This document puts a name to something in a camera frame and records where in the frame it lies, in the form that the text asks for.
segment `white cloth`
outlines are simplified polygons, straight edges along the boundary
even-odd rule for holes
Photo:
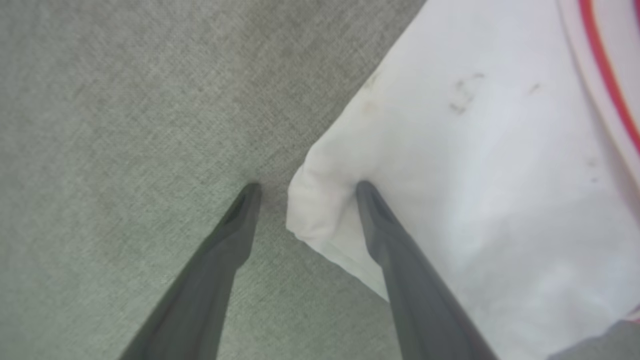
[[[386,296],[353,198],[374,183],[501,359],[544,359],[640,300],[637,193],[552,0],[428,0],[309,150],[287,227]]]

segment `gray fabric surface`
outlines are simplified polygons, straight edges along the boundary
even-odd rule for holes
[[[117,358],[254,180],[219,358],[397,359],[388,304],[285,230],[286,188],[421,4],[1,1],[0,359]]]

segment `red line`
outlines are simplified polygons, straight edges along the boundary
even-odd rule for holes
[[[631,113],[627,108],[627,104],[625,103],[625,99],[622,96],[622,92],[618,87],[616,76],[611,69],[609,59],[607,58],[607,52],[602,45],[602,40],[600,39],[600,34],[598,33],[598,26],[596,24],[595,17],[593,16],[593,3],[591,2],[591,0],[579,1],[584,29],[587,32],[587,38],[589,38],[589,43],[591,44],[591,51],[593,52],[593,57],[598,64],[598,68],[600,69],[602,80],[604,81],[605,86],[609,91],[611,101],[618,111],[618,115],[620,116],[622,124],[627,130],[627,134],[631,138],[631,142],[636,147],[636,151],[638,152],[638,154],[640,154],[640,134],[636,129],[636,123],[631,117]]]

